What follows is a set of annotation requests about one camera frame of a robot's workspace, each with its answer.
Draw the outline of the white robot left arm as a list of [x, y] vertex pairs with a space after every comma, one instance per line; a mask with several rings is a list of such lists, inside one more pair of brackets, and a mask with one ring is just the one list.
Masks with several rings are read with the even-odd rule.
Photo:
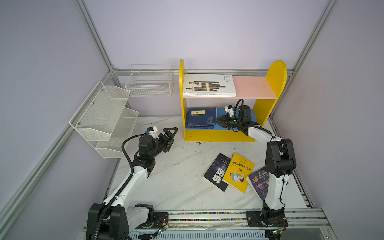
[[130, 211], [129, 203], [139, 186], [150, 176], [160, 153], [169, 152], [178, 132], [178, 128], [164, 128], [158, 133], [156, 127], [150, 127], [139, 134], [138, 150], [130, 159], [126, 144], [132, 137], [124, 140], [122, 151], [127, 158], [130, 172], [117, 190], [101, 204], [93, 204], [88, 212], [87, 240], [128, 240], [129, 234], [137, 227], [149, 228], [154, 224], [155, 211], [152, 205], [137, 204]]

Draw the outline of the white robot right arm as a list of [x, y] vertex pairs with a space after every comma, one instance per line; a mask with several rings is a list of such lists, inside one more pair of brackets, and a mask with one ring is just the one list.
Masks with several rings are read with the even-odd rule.
[[276, 137], [252, 120], [251, 108], [246, 105], [225, 107], [226, 114], [216, 118], [215, 124], [228, 130], [237, 130], [266, 147], [264, 169], [269, 172], [270, 184], [263, 200], [261, 215], [255, 219], [264, 227], [286, 223], [283, 197], [290, 175], [297, 166], [293, 142]]

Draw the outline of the yellow book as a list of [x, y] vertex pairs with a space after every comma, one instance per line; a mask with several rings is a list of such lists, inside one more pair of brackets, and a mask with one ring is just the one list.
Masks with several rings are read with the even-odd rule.
[[246, 178], [253, 172], [255, 164], [235, 153], [224, 174], [223, 181], [236, 190], [245, 193], [248, 182]]

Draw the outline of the dark purple illustrated book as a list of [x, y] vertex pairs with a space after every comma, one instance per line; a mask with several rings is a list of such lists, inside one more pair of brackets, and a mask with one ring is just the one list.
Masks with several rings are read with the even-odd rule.
[[264, 201], [267, 197], [269, 183], [270, 183], [270, 173], [266, 168], [262, 168], [248, 177], [246, 177], [248, 183], [252, 187], [252, 190], [256, 195]]

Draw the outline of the white book La Dame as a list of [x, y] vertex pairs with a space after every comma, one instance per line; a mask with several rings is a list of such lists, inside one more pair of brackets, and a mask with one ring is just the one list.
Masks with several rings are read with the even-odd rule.
[[185, 98], [234, 98], [237, 92], [232, 75], [186, 74], [182, 95]]

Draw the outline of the black book white lettering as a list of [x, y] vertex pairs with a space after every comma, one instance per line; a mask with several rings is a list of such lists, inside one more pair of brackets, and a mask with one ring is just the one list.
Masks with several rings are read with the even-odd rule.
[[228, 187], [228, 184], [223, 181], [223, 177], [230, 162], [230, 158], [220, 153], [204, 174], [206, 180], [223, 192], [225, 192]]

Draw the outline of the navy book Sunzi yellow label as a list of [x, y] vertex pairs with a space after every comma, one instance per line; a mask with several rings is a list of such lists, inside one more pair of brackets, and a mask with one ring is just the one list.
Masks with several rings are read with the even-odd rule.
[[217, 108], [187, 109], [187, 123], [214, 123], [217, 117]]

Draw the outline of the navy book Lunyu yellow label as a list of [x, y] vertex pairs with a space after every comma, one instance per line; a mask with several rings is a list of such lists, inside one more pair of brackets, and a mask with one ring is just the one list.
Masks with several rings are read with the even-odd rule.
[[215, 123], [193, 123], [193, 124], [190, 124], [190, 123], [187, 123], [186, 124], [186, 129], [209, 129], [209, 130], [212, 130], [214, 129], [214, 126], [215, 126]]

